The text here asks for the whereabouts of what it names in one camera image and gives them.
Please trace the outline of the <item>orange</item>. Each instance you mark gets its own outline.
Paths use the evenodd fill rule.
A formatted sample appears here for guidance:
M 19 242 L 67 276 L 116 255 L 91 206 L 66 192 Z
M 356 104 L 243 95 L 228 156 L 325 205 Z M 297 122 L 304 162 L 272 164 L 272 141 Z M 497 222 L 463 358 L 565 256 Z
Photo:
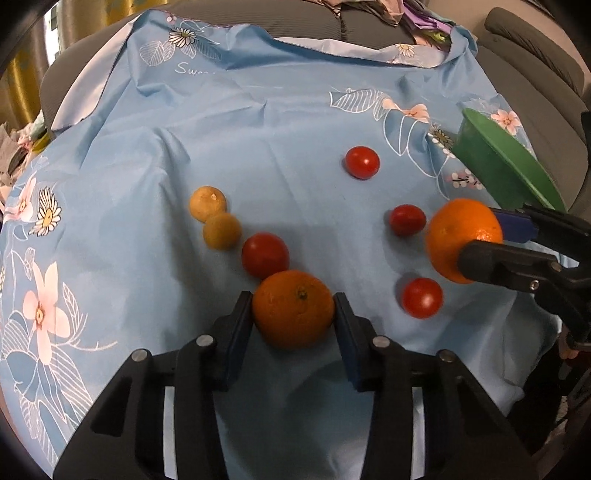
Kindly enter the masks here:
M 460 198 L 447 202 L 431 219 L 426 230 L 426 250 L 433 268 L 457 284 L 470 284 L 458 267 L 462 248 L 479 240 L 502 244 L 502 227 L 484 203 Z
M 317 277 L 298 270 L 271 275 L 252 298 L 260 336 L 271 347 L 296 351 L 325 339 L 335 303 L 331 290 Z

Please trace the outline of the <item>near cherry tomato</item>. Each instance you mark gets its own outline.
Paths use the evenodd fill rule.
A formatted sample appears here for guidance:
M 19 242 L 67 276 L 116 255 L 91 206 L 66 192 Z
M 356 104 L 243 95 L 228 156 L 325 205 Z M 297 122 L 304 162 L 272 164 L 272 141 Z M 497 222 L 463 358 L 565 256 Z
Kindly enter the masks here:
M 402 306 L 407 314 L 417 319 L 428 319 L 444 304 L 444 291 L 430 278 L 416 278 L 408 282 L 402 294 Z

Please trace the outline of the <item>green plastic bowl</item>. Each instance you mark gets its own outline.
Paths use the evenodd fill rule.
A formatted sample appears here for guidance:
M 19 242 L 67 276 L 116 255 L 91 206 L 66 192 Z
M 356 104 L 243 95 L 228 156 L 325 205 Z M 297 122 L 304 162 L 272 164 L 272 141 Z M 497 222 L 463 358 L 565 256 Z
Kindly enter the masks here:
M 565 203 L 541 163 L 484 114 L 466 108 L 453 153 L 503 209 L 525 205 L 564 213 Z

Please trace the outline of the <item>middle cherry tomato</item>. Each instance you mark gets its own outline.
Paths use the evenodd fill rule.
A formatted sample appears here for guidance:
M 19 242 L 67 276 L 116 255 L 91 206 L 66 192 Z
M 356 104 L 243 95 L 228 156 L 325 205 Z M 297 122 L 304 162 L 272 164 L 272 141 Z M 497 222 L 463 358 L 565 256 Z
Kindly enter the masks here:
M 394 234 L 409 237 L 420 233 L 427 224 L 424 211 L 411 204 L 404 204 L 391 210 L 389 224 Z

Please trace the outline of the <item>far cherry tomato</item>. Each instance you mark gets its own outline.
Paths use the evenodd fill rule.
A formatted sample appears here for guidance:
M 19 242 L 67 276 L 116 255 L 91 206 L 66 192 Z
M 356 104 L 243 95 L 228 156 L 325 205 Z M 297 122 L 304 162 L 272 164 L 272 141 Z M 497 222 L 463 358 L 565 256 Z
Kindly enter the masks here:
M 345 168 L 356 179 L 369 180 L 380 170 L 379 155 L 367 146 L 356 146 L 346 153 Z

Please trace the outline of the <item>grey sofa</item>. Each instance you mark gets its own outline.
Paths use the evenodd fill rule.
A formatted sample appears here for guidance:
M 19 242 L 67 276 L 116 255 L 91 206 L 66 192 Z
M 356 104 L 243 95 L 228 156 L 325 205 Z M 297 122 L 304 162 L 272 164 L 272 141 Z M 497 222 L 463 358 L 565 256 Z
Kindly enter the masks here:
M 452 151 L 466 108 L 506 122 L 567 207 L 587 199 L 575 68 L 507 10 L 478 38 L 454 28 L 444 51 L 362 13 L 336 39 L 334 21 L 297 1 L 175 11 L 122 25 L 57 108 L 31 175 L 67 221 L 181 214 L 201 186 L 253 222 L 496 205 Z M 356 146 L 380 157 L 369 180 L 346 172 Z

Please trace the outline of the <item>cherry tomato beside kumquats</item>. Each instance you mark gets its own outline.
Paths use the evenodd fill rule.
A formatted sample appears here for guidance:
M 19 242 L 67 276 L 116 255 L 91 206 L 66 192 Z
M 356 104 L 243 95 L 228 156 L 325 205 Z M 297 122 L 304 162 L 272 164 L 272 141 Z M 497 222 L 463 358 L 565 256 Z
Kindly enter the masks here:
M 290 251 L 279 236 L 259 232 L 242 245 L 242 267 L 252 277 L 264 280 L 290 268 Z

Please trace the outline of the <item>lower yellow kumquat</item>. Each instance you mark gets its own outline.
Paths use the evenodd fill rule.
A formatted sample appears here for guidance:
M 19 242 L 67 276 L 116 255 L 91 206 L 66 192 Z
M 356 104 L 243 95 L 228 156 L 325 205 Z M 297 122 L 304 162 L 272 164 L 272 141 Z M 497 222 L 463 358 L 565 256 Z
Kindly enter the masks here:
M 235 248 L 242 238 L 242 224 L 232 214 L 222 212 L 207 219 L 202 236 L 209 248 L 230 250 Z

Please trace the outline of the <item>yellow kumquat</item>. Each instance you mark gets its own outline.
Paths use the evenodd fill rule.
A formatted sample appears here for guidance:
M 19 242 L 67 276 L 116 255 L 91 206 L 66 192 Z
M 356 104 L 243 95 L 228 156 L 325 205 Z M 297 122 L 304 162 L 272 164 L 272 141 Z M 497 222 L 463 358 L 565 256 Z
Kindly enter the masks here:
M 224 193 L 212 186 L 201 186 L 195 190 L 188 202 L 190 215 L 199 222 L 207 222 L 209 217 L 228 209 Z
M 207 219 L 202 236 L 209 248 L 230 250 L 235 248 L 242 238 L 242 224 L 232 214 L 222 212 Z

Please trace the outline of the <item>pile of clothes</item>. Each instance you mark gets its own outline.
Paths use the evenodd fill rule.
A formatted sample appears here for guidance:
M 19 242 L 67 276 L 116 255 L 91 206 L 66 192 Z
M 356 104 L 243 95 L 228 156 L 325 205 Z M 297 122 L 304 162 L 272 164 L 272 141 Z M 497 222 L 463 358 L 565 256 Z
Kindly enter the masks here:
M 345 7 L 370 13 L 384 23 L 398 27 L 402 25 L 420 45 L 440 49 L 451 45 L 451 34 L 456 24 L 431 11 L 424 1 L 376 0 L 376 1 L 334 1 L 320 0 L 315 4 L 325 6 L 339 17 Z

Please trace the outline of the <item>upper yellow kumquat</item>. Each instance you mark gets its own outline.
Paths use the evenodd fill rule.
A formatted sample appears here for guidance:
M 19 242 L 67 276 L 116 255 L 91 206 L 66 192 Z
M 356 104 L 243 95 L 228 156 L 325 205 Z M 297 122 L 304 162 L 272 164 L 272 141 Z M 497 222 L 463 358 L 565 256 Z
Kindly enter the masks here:
M 199 222 L 207 222 L 209 217 L 228 209 L 224 193 L 212 186 L 201 186 L 195 190 L 188 202 L 190 215 Z

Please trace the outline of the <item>light blue floral cloth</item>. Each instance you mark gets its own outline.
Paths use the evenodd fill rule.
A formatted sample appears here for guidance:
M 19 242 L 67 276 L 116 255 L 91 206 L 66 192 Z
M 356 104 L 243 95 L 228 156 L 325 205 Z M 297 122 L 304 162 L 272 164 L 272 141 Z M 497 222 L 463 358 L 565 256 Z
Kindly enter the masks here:
M 17 439 L 51 475 L 124 359 L 177 349 L 256 284 L 209 249 L 188 209 L 224 193 L 245 234 L 276 233 L 291 264 L 346 293 L 411 350 L 455 351 L 502 412 L 561 329 L 528 294 L 442 281 L 420 321 L 398 291 L 433 276 L 424 241 L 387 229 L 394 205 L 433 214 L 494 198 L 451 145 L 466 108 L 531 147 L 559 136 L 542 97 L 505 87 L 457 27 L 448 50 L 276 38 L 151 10 L 77 76 L 56 137 L 13 187 L 1 228 L 1 390 Z

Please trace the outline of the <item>beige and yellow curtain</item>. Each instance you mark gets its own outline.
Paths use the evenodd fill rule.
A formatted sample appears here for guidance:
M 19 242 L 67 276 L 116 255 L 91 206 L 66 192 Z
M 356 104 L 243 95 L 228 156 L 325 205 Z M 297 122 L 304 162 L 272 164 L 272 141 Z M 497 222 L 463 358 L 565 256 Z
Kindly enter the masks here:
M 126 21 L 168 1 L 44 1 L 1 66 L 1 121 L 16 129 L 53 118 L 73 80 Z

